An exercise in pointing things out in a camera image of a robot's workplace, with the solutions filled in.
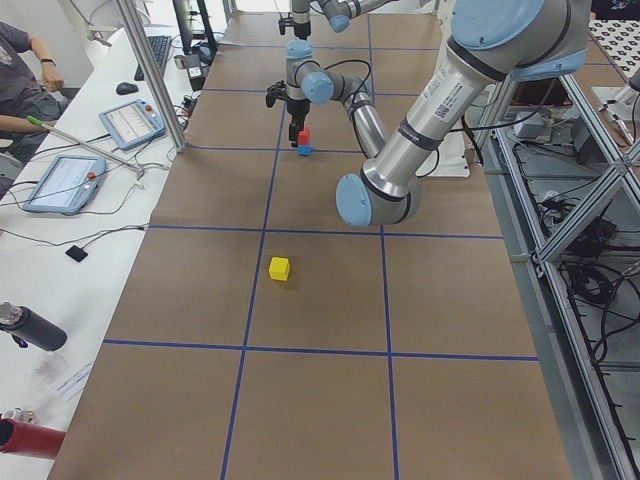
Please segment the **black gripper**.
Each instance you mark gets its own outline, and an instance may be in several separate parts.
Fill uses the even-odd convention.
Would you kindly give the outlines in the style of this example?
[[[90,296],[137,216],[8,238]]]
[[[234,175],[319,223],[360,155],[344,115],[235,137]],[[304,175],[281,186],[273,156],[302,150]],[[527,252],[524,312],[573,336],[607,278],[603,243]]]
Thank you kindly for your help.
[[[293,21],[294,35],[298,39],[307,40],[311,35],[311,22]]]
[[[302,132],[308,126],[306,115],[310,112],[310,101],[307,99],[289,99],[287,101],[287,112],[292,117],[288,127],[288,141],[291,147],[297,148],[300,133],[299,120],[301,120]]]

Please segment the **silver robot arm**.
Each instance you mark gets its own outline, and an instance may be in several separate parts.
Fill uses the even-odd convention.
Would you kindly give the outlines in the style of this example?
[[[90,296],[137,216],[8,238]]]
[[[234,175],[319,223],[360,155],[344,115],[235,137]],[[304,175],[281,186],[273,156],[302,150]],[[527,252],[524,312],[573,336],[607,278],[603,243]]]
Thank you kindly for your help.
[[[393,134],[387,134],[364,80],[331,72],[313,58],[309,4],[295,1],[296,37],[286,46],[286,78],[272,100],[286,101],[295,140],[312,103],[341,103],[367,155],[342,177],[336,206],[356,227],[391,225],[418,209],[417,172],[489,84],[507,77],[542,80],[573,73],[585,62],[588,1],[458,1],[444,59]]]
[[[346,30],[353,19],[388,3],[388,0],[316,1],[320,14],[325,17],[336,33]],[[279,33],[285,35],[286,29],[292,28],[296,39],[307,40],[312,31],[310,14],[312,1],[292,0],[289,5],[290,12],[278,20]]]

